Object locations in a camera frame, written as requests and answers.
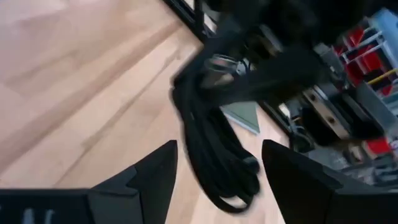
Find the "bundled black cables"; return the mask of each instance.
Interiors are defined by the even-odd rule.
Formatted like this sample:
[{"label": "bundled black cables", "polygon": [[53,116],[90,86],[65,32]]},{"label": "bundled black cables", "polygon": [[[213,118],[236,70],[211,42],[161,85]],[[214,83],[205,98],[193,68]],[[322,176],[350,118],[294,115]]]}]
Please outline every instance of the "bundled black cables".
[{"label": "bundled black cables", "polygon": [[[246,211],[259,192],[259,164],[239,142],[219,107],[203,99],[200,74],[175,82],[172,98],[180,113],[187,154],[208,198],[229,213]],[[234,207],[224,198],[239,197],[246,205]]]}]

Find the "cable bundle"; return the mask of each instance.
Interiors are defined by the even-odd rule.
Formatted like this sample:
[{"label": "cable bundle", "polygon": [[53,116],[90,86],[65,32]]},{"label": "cable bundle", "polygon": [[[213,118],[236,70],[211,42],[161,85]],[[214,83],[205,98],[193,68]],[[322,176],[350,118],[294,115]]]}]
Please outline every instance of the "cable bundle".
[{"label": "cable bundle", "polygon": [[[199,94],[203,74],[196,72],[174,80],[172,98],[183,123],[185,145],[192,169],[208,198],[228,213],[246,211],[259,192],[259,164],[239,142],[217,106]],[[238,197],[243,207],[224,198]]]}]

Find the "floor board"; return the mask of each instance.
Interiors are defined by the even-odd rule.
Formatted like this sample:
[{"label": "floor board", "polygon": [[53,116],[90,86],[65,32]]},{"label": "floor board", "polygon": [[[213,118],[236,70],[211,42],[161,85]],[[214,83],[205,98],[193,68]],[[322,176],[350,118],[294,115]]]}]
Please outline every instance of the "floor board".
[{"label": "floor board", "polygon": [[[167,223],[283,223],[265,173],[245,215],[215,208],[185,158],[170,79],[201,43],[158,0],[0,1],[0,187],[92,187],[168,141],[178,170]],[[285,137],[233,124],[261,155]]]}]

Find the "black cable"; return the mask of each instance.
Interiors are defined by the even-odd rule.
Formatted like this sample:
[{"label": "black cable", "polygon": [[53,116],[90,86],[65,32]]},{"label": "black cable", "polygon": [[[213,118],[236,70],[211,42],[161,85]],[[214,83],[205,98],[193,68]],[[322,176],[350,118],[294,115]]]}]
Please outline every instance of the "black cable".
[{"label": "black cable", "polygon": [[[207,197],[225,212],[241,213],[260,191],[259,164],[242,147],[220,108],[200,97],[202,77],[203,74],[196,73],[174,80],[172,90],[183,123],[187,154]],[[233,197],[240,198],[245,205],[235,207],[224,200]]]}]

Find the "black metal frame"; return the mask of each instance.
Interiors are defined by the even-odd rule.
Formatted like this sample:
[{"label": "black metal frame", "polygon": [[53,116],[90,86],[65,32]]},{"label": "black metal frame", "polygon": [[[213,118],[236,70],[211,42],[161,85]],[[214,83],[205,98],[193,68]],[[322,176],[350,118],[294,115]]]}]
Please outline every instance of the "black metal frame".
[{"label": "black metal frame", "polygon": [[213,31],[205,24],[201,0],[193,0],[194,9],[184,0],[164,0],[164,2],[202,43],[205,43],[209,35],[213,35]]}]

